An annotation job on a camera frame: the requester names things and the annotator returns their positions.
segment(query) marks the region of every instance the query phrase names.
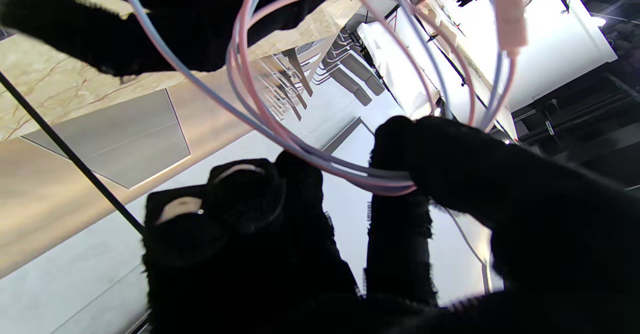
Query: black pipe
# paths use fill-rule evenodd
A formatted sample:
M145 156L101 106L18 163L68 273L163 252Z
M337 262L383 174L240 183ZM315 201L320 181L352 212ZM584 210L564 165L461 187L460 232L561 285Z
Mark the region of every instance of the black pipe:
M87 179L104 195L105 198L119 211L119 213L126 219L126 221L131 224L131 226L141 235L144 233L144 225L142 225L138 220L131 214L128 209L122 204L121 201L116 198L116 196L105 186L104 183L96 177L96 175L87 167L85 162L78 157L78 155L73 152L73 150L66 144L60 136L56 133L56 131L47 123L42 116L29 104L26 100L25 96L23 96L20 91L14 85L9 82L9 79L5 77L5 75L0 72L0 83L6 88L7 91L11 94L13 98L16 99L18 104L20 104L24 110L33 118L33 120L42 128L42 131L46 133L47 136L51 138L53 143L55 143L62 153L64 153L68 159L84 174Z
M612 108L621 106L623 104L627 104L627 102L631 102L633 100L634 98L629 98L626 95L620 95L611 100L601 102L596 106L588 107L583 111L579 111L574 115L570 115L559 120L557 123L555 123L553 127L553 131L558 132L558 131L573 127L574 125L580 122L583 122L585 120L588 120L589 118L592 118L594 115L604 113ZM529 144L533 141L537 141L546 136L551 136L551 134L549 133L549 130L546 127L544 127L544 128L537 129L533 132L529 132L525 134L524 136L520 137L520 141L523 141Z

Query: light fixture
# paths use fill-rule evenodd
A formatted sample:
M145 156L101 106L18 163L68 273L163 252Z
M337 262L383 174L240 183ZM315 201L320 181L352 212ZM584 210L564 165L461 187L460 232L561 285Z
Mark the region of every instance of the light fixture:
M592 23L594 23L598 27L602 27L607 22L607 20L605 18L596 17L596 16L593 16L593 15L591 16L591 21L592 21Z

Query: black fuzzy glove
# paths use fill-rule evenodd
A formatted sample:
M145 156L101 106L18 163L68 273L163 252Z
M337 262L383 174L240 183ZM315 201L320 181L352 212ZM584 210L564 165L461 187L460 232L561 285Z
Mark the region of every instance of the black fuzzy glove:
M222 68L232 25L243 0L140 0L160 36L190 70ZM256 9L275 0L260 0ZM252 45L276 30L295 28L324 0L302 0L267 15L249 29ZM133 14L76 0L6 0L0 27L16 29L115 76L172 71Z

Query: black rod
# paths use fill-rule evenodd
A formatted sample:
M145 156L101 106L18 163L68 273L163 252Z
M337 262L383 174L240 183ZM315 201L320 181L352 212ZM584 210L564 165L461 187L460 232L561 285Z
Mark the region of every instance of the black rod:
M47 136L51 138L53 143L55 143L62 153L64 153L68 159L73 162L73 164L84 174L87 179L104 195L105 198L119 211L119 213L126 219L126 221L131 224L131 226L141 235L144 233L144 225L140 224L138 220L131 214L128 209L122 204L121 201L116 198L116 196L105 186L104 183L96 177L96 175L87 167L85 162L78 157L78 155L73 152L73 150L66 144L60 136L55 132L55 130L47 123L42 116L29 104L26 98L14 87L14 85L9 82L9 79L5 77L5 75L0 72L0 83L6 88L7 91L11 94L13 98L16 99L18 104L20 104L24 110L33 118L33 120L42 128L42 131L46 133Z

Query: cable connector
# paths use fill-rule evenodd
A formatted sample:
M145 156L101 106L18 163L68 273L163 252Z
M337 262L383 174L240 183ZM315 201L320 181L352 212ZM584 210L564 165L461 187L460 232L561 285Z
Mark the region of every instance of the cable connector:
M527 45L527 28L524 19L524 0L493 0L495 23L498 27L498 46L510 58Z

